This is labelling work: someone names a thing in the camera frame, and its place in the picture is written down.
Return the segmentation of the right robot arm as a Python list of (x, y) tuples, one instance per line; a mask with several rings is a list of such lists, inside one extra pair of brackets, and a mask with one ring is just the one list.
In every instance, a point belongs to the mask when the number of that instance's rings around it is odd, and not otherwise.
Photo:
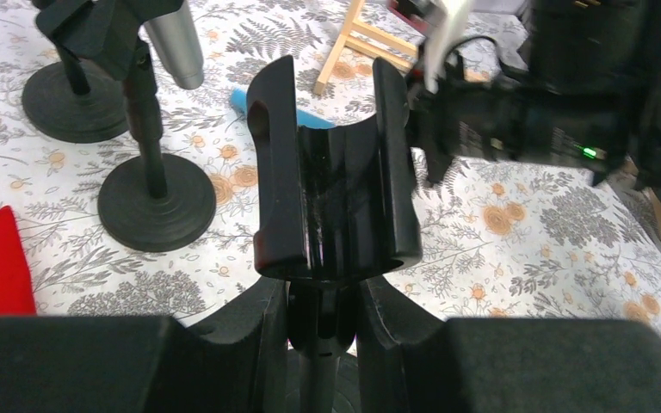
[(597, 185), (632, 159), (637, 189), (661, 189), (661, 1), (528, 1), (524, 68), (466, 78), (448, 1), (392, 1), (423, 33), (406, 77), (408, 141), (426, 182), (456, 157), (587, 169)]

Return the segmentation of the grey microphone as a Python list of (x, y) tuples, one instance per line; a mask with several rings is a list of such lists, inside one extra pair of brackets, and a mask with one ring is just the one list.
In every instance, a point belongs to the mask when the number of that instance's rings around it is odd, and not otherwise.
[(199, 88), (204, 82), (203, 53), (191, 15), (189, 2), (181, 8), (144, 24), (158, 57), (182, 89)]

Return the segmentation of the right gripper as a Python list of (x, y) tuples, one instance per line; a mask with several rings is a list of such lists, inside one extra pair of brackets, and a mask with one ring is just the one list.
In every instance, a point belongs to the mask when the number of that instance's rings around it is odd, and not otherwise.
[(461, 49), (477, 40), (500, 47), (491, 36), (465, 35), (469, 1), (391, 1), (389, 10), (424, 38), (417, 60), (403, 76), (387, 78), (387, 157), (392, 167), (423, 151), (428, 186), (443, 181), (458, 156), (492, 160), (494, 144), (510, 129), (512, 91), (506, 81), (519, 70), (499, 65), (496, 80), (466, 78)]

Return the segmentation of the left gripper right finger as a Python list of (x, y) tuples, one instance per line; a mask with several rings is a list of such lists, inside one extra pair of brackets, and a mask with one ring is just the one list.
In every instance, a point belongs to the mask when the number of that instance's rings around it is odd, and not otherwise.
[(444, 321), (376, 277), (357, 351), (366, 412), (661, 412), (661, 337), (640, 322)]

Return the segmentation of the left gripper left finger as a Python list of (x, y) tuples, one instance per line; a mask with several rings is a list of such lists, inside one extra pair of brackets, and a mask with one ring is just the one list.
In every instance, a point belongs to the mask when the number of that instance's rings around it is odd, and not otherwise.
[(0, 412), (282, 412), (286, 288), (261, 279), (201, 322), (0, 317)]

